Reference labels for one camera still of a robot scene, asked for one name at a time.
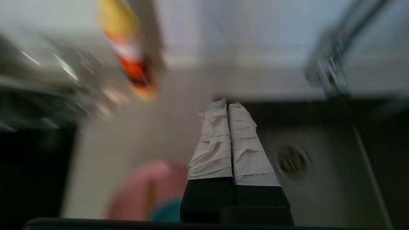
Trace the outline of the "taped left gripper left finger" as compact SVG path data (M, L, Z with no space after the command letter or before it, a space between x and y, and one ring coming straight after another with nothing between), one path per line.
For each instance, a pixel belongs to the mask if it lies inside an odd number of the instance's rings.
M231 137L227 104L212 102L188 165L187 185L180 205L183 223L219 223L224 208L234 205Z

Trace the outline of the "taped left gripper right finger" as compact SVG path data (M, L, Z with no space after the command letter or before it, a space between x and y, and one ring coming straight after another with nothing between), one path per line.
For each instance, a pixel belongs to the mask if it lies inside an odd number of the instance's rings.
M257 135L257 124L239 103L229 105L237 204L289 208L280 181Z

